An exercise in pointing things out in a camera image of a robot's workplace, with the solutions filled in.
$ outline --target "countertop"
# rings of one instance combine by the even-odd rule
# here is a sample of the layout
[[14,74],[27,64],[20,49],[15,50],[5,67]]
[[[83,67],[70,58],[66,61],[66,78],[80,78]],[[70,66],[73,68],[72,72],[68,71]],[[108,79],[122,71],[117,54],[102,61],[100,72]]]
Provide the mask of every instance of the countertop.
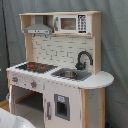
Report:
[[110,73],[107,73],[104,71],[100,71],[96,75],[91,75],[90,77],[88,77],[87,79],[85,79],[83,81],[75,81],[75,80],[69,80],[69,79],[64,79],[64,78],[60,78],[60,77],[54,77],[51,75],[53,72],[55,72],[61,68],[64,68],[61,66],[58,66],[57,68],[50,70],[44,74],[33,73],[33,72],[19,70],[19,69],[15,68],[15,67],[23,65],[25,63],[18,64],[16,66],[7,68],[7,71],[13,71],[16,73],[23,73],[23,74],[27,74],[27,75],[32,75],[35,77],[40,77],[44,80],[56,81],[58,83],[63,83],[66,85],[70,85],[70,86],[74,86],[74,87],[78,87],[78,88],[84,88],[84,89],[103,88],[103,87],[111,85],[114,81],[114,77]]

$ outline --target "white tile backsplash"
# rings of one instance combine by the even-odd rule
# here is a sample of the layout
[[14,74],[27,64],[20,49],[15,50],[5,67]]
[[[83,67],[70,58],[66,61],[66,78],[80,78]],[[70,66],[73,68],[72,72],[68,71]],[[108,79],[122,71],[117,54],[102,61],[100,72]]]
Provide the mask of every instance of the white tile backsplash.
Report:
[[[35,62],[75,68],[81,51],[86,50],[93,57],[94,39],[41,34],[33,34],[32,39]],[[86,62],[86,70],[92,71],[93,67],[86,55],[82,55],[81,62]]]

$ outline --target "oven door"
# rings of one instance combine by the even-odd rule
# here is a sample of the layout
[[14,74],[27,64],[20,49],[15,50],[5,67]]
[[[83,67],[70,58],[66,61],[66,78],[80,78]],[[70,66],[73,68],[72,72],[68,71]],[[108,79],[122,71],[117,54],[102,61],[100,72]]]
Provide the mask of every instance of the oven door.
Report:
[[55,33],[78,33],[78,15],[55,15]]

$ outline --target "knob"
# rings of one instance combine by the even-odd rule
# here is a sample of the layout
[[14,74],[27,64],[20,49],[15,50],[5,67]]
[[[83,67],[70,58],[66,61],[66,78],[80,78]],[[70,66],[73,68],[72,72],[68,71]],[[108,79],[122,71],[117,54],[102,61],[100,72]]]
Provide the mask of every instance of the knob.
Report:
[[31,83],[31,86],[32,86],[32,88],[36,88],[36,86],[37,86],[36,82],[33,81],[33,82]]
[[17,78],[17,77],[13,77],[13,78],[12,78],[12,81],[13,81],[13,82],[18,82],[18,78]]

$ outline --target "faucet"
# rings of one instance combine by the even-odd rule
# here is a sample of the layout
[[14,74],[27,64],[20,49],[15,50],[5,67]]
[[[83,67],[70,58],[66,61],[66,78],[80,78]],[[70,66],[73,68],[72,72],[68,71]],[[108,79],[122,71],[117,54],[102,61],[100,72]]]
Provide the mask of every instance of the faucet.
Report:
[[88,56],[88,58],[90,59],[90,65],[93,65],[92,56],[88,52],[82,51],[82,52],[80,52],[78,54],[78,63],[76,64],[77,70],[83,70],[83,69],[85,69],[85,63],[84,64],[80,63],[80,58],[81,58],[81,55],[83,55],[83,54],[86,54]]

